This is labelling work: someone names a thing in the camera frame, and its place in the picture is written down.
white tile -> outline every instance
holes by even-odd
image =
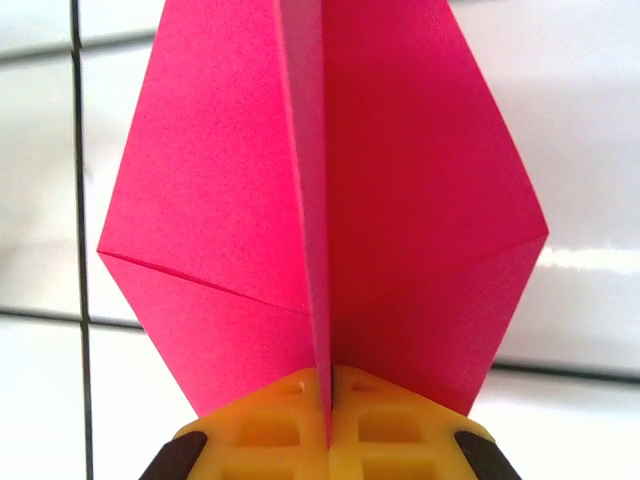
[[[94,316],[132,322],[135,314],[95,251],[150,51],[83,57],[89,309]]]
[[[638,387],[492,372],[470,417],[523,479],[638,477]]]
[[[80,0],[83,39],[153,30],[160,22],[165,0]]]
[[[71,61],[0,69],[0,306],[79,314]]]
[[[551,230],[499,355],[640,369],[640,3],[453,6]]]
[[[78,325],[0,317],[0,478],[85,478]]]
[[[69,0],[0,1],[0,54],[70,43]]]
[[[196,415],[143,333],[92,328],[96,480],[139,478]]]

pink origami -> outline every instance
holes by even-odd
[[[446,0],[168,0],[99,252],[200,415],[332,364],[467,413],[547,236]]]

yellow plastic base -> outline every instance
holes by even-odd
[[[306,369],[180,430],[176,438],[190,432],[204,432],[207,436],[202,451],[196,452],[195,464],[187,469],[187,477],[143,478],[519,478],[487,431],[468,418],[355,368],[337,367],[333,374],[335,402],[328,450],[315,370]],[[471,444],[461,444],[457,432],[466,432],[467,438],[462,440],[470,440]],[[488,464],[485,457],[491,457]],[[508,475],[503,468],[510,469]]]

